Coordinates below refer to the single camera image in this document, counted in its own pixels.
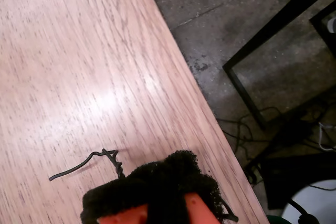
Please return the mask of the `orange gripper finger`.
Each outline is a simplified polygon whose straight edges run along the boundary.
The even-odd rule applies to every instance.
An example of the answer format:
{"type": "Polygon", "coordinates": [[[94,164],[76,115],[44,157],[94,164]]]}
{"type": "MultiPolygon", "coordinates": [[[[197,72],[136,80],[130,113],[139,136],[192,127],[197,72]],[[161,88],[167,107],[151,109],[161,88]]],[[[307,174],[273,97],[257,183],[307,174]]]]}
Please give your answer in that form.
{"type": "Polygon", "coordinates": [[[182,195],[197,193],[219,223],[224,222],[223,199],[218,183],[211,176],[203,174],[192,151],[176,151],[163,160],[163,167],[169,173],[168,185],[182,195]]]}
{"type": "Polygon", "coordinates": [[[146,223],[183,223],[184,197],[179,191],[183,165],[174,161],[152,162],[129,176],[89,190],[83,197],[82,223],[142,205],[148,206],[146,223]]]}

